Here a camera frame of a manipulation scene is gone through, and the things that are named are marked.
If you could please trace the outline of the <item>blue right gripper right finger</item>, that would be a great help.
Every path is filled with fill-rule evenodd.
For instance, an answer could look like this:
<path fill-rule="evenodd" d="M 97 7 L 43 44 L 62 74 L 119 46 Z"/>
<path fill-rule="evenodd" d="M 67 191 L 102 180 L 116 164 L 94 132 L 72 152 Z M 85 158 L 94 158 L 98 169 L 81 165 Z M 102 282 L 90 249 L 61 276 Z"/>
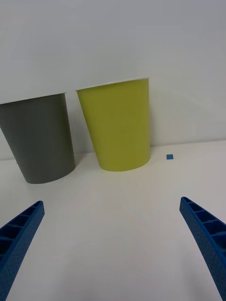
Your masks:
<path fill-rule="evenodd" d="M 187 223 L 222 300 L 226 299 L 226 224 L 187 197 L 179 211 Z"/>

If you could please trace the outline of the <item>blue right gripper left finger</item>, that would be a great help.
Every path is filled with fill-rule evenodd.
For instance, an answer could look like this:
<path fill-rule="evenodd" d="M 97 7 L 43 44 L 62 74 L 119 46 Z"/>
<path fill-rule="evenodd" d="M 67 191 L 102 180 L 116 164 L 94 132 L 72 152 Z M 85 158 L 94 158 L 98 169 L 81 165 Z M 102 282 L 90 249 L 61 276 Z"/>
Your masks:
<path fill-rule="evenodd" d="M 0 300 L 5 301 L 44 217 L 40 200 L 0 229 Z"/>

